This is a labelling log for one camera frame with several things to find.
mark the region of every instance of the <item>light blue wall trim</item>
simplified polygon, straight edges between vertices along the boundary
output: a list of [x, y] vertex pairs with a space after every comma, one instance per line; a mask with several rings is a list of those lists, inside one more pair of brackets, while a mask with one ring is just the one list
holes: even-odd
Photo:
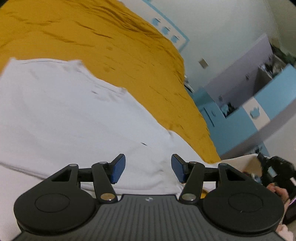
[[296, 69], [287, 65], [254, 97], [272, 120], [296, 98]]
[[148, 1], [148, 0], [142, 0], [142, 1], [145, 2], [148, 6], [150, 6], [159, 15], [161, 15], [165, 20], [167, 20], [186, 39], [186, 42], [178, 49], [178, 51], [181, 52], [188, 44], [189, 38], [171, 20], [169, 20], [161, 11], [159, 11], [154, 5], [152, 5], [150, 1]]

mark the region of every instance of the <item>human hand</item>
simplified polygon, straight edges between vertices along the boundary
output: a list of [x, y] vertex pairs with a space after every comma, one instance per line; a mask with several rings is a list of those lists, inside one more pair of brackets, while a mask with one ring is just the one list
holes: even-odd
[[276, 193], [277, 195], [279, 195], [279, 197], [281, 198], [281, 200], [283, 201], [284, 204], [287, 201], [289, 201], [289, 194], [286, 189], [280, 188], [280, 187], [276, 186], [274, 183], [269, 184], [266, 188], [269, 191], [272, 191], [272, 192]]
[[[289, 199], [289, 194], [288, 194], [287, 190], [276, 186], [274, 183], [269, 184], [266, 188], [280, 196], [281, 200], [284, 203], [284, 215], [283, 215], [283, 218], [284, 218], [286, 211], [287, 211], [287, 209], [290, 205], [290, 202], [291, 202], [291, 200]], [[283, 222], [283, 218], [282, 218], [280, 224], [278, 225], [276, 232], [281, 231], [281, 229], [282, 229], [281, 223]]]

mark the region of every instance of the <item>bed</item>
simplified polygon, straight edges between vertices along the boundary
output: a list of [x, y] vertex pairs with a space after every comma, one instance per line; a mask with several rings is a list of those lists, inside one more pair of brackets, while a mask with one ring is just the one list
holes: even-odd
[[183, 59], [152, 25], [117, 0], [9, 0], [0, 8], [0, 69], [16, 59], [80, 59], [126, 88], [208, 163], [220, 160], [183, 86]]

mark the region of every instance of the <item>blue cabinet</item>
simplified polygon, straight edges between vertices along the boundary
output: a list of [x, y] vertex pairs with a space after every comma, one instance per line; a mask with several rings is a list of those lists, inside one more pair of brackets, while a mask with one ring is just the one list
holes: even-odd
[[[219, 156], [240, 156], [281, 127], [277, 121], [280, 115], [286, 119], [284, 115], [296, 114], [296, 109], [293, 113], [284, 111], [288, 105], [296, 102], [296, 69], [288, 65], [227, 117], [204, 88], [195, 92], [192, 98], [207, 123]], [[258, 109], [259, 115], [252, 117], [254, 108]]]

